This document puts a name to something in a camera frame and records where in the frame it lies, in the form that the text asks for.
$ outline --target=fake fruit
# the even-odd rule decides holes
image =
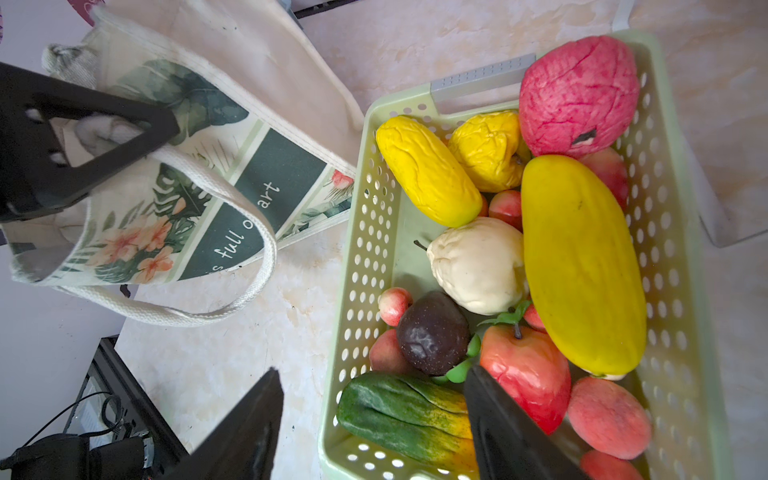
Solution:
[[[606,35],[571,41],[539,58],[520,87],[520,128],[535,157],[579,158],[610,147],[640,95],[632,50]]]
[[[488,207],[488,216],[509,223],[522,233],[523,210],[520,201],[520,192],[516,190],[505,190],[496,194],[491,199],[491,205]]]
[[[630,462],[597,450],[585,453],[578,466],[592,480],[643,480]]]
[[[574,385],[568,419],[593,449],[631,460],[650,443],[650,420],[631,393],[610,380],[585,377]]]
[[[546,333],[525,326],[494,325],[483,336],[480,366],[547,435],[563,422],[571,394],[568,361]]]
[[[528,294],[523,236],[501,220],[478,217],[446,230],[429,244],[427,257],[437,283],[470,312],[504,312]]]
[[[519,186],[531,160],[514,111],[475,115],[453,132],[448,148],[481,192]]]
[[[477,187],[451,151],[424,125],[390,118],[376,131],[376,143],[413,204],[445,227],[460,227],[480,213]]]
[[[370,359],[371,370],[401,375],[418,373],[402,355],[395,330],[387,330],[382,333],[371,347]]]
[[[418,370],[445,375],[467,355],[469,324],[453,300],[436,290],[406,310],[397,328],[397,342]]]
[[[399,286],[384,290],[379,298],[379,312],[384,323],[389,326],[397,326],[400,323],[400,317],[411,305],[413,305],[413,297],[408,290]]]
[[[522,185],[525,273],[563,355],[595,376],[623,376],[645,350],[646,311],[627,222],[583,164],[545,155]]]
[[[536,305],[528,307],[523,314],[523,318],[528,322],[528,325],[530,325],[532,329],[536,329],[539,332],[547,332],[547,327],[544,326],[544,322],[541,321],[541,317],[536,311]]]
[[[593,154],[584,155],[578,160],[603,181],[608,190],[616,197],[621,209],[626,210],[627,198],[629,197],[629,180],[627,179],[627,168],[624,166],[621,155],[617,154],[613,148],[608,147]]]
[[[369,372],[344,387],[336,417],[353,435],[427,465],[477,470],[461,393],[407,376]]]

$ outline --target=canvas tote bag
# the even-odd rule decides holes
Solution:
[[[195,326],[250,302],[277,247],[344,221],[362,112],[276,0],[114,0],[55,77],[174,112],[168,145],[58,215],[3,226],[15,279],[145,322]],[[71,164],[141,132],[119,118],[53,122]],[[230,305],[188,313],[102,285],[166,283],[263,257]]]

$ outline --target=green papaya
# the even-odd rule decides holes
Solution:
[[[369,372],[346,385],[336,417],[353,435],[427,465],[477,470],[461,393],[408,376]]]

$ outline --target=marble countertop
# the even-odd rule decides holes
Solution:
[[[638,4],[630,25],[659,38],[681,126],[715,191],[740,232],[764,229],[768,2]],[[394,91],[607,33],[617,5],[618,0],[362,0],[301,24],[365,110]],[[172,329],[126,321],[117,350],[188,449],[275,366],[286,395],[273,478],[320,478],[316,438],[345,232],[343,223],[281,250],[262,295],[221,323]],[[766,251],[768,238],[718,250],[703,237],[739,480],[763,478],[768,467]],[[137,297],[212,310],[243,291],[257,267],[142,287]]]

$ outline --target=yellow mango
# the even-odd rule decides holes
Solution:
[[[519,187],[531,160],[518,114],[511,110],[470,118],[453,132],[448,148],[481,192]]]
[[[645,350],[645,295],[624,213],[587,167],[533,159],[522,181],[531,297],[554,344],[596,376],[623,376]]]
[[[408,117],[387,120],[376,132],[384,161],[413,204],[445,227],[474,220],[482,196],[437,135]]]

